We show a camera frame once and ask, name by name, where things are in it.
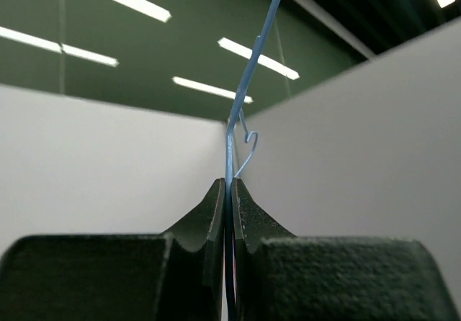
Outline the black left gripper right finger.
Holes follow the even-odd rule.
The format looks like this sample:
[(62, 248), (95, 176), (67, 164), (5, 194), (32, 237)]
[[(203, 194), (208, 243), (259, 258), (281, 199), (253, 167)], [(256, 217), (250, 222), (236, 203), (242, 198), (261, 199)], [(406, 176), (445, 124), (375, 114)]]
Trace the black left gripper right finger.
[(239, 320), (458, 320), (434, 257), (405, 238), (299, 237), (232, 183)]

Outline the blue hanger with grey top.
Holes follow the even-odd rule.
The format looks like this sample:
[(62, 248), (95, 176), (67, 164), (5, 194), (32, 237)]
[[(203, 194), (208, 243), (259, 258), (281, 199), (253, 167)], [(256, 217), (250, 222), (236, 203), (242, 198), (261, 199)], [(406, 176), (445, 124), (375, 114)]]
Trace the blue hanger with grey top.
[(251, 78), (256, 69), (259, 56), (261, 55), (272, 23), (276, 17), (277, 9), (281, 0), (272, 0), (261, 30), (257, 36), (251, 51), (251, 56), (244, 69), (240, 83), (236, 91), (236, 97), (228, 119), (228, 126), (225, 134), (225, 227), (224, 227), (224, 253), (225, 253), (225, 293), (228, 307), (228, 319), (235, 320), (237, 317), (236, 295), (234, 284), (233, 265), (233, 206), (231, 201), (231, 184), (235, 176), (233, 172), (233, 133), (237, 120), (244, 122), (242, 106), (247, 94)]

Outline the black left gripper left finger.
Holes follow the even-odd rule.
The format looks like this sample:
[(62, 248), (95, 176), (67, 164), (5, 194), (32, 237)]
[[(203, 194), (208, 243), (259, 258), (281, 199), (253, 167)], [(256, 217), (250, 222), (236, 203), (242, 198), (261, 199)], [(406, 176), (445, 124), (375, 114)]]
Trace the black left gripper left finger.
[(219, 320), (224, 181), (159, 234), (29, 235), (1, 257), (3, 320)]

